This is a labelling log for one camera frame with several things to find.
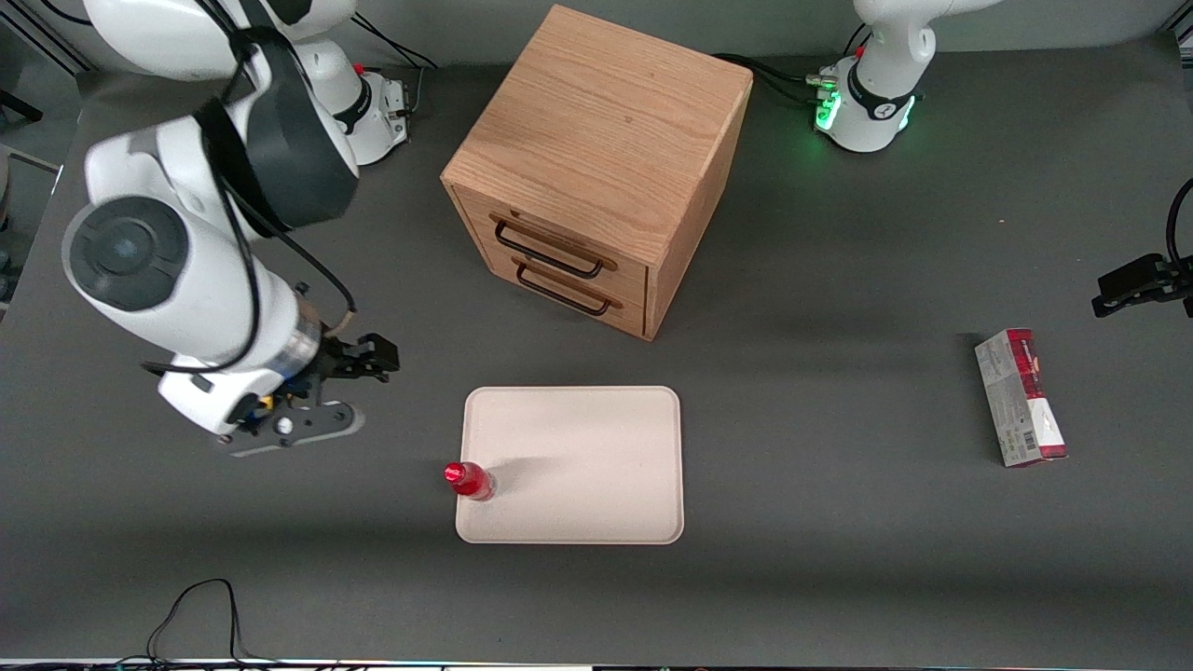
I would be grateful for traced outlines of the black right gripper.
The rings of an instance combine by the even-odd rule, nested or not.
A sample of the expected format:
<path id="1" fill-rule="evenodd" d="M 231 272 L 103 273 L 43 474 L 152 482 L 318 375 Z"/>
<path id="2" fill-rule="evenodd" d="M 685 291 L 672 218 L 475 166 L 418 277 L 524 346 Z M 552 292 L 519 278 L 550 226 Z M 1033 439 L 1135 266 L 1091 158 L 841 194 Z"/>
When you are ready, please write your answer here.
<path id="1" fill-rule="evenodd" d="M 235 436 L 350 436 L 357 432 L 357 410 L 342 401 L 324 400 L 328 378 L 391 381 L 401 370 L 398 347 L 377 333 L 366 333 L 352 345 L 324 339 L 303 370 L 237 415 Z"/>

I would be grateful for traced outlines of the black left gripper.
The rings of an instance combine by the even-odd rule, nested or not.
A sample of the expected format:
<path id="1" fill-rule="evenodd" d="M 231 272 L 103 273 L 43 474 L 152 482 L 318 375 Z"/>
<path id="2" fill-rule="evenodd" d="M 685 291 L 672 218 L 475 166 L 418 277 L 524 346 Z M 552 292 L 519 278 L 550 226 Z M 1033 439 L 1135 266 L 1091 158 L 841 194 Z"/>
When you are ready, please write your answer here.
<path id="1" fill-rule="evenodd" d="M 1139 256 L 1104 273 L 1098 289 L 1098 296 L 1092 300 L 1094 318 L 1109 318 L 1115 310 L 1142 303 L 1180 301 L 1185 314 L 1192 319 L 1192 256 L 1176 260 L 1167 260 L 1160 253 Z"/>

